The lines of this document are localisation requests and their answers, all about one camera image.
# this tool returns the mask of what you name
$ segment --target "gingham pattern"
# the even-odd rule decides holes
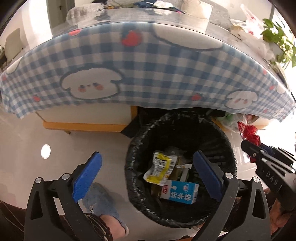
[[[276,91],[280,81],[258,62],[223,43],[211,51],[171,44],[155,34],[157,23],[105,23],[57,36],[28,52],[16,70],[1,75],[1,95],[7,112],[23,118],[28,113],[57,105],[112,102],[142,107],[175,109],[206,107],[229,113],[253,114],[283,120],[294,111],[288,91]],[[134,47],[122,44],[129,31],[141,35]],[[204,42],[218,40],[185,28],[173,27],[176,36],[191,34]],[[87,65],[116,69],[124,78],[117,96],[80,100],[61,87],[67,72]],[[231,109],[227,96],[252,91],[257,101],[244,109]]]

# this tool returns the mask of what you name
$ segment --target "blue and white box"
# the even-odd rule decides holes
[[[195,203],[198,193],[198,183],[167,180],[161,191],[161,198],[182,202]]]

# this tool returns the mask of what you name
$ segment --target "white tile floor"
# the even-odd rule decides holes
[[[295,132],[290,128],[293,122],[287,123],[281,123],[272,130],[260,131],[262,142],[295,153]],[[255,169],[254,165],[243,161],[239,134],[227,135],[238,162],[243,163],[239,164],[238,177],[250,179]],[[45,130],[41,119],[35,114],[19,120],[0,109],[0,140],[0,200],[26,208],[32,184],[37,177],[57,179],[85,163],[94,151],[99,151],[103,156],[103,166],[95,181],[110,191],[121,218],[130,229],[130,235],[124,240],[171,240],[184,235],[193,236],[195,233],[192,229],[160,226],[130,204],[123,169],[130,139],[120,133],[73,132],[67,135],[62,131]],[[44,144],[50,145],[52,150],[46,160],[40,155]]]

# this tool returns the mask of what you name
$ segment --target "houseplant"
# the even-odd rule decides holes
[[[273,23],[269,19],[263,19],[264,31],[263,40],[268,43],[275,43],[280,49],[280,54],[276,55],[276,62],[285,64],[292,62],[292,67],[296,66],[296,47],[288,40],[280,24]]]

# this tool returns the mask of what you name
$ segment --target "person's ankle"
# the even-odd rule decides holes
[[[114,240],[125,236],[126,230],[116,218],[110,215],[101,215],[100,218],[109,227]]]

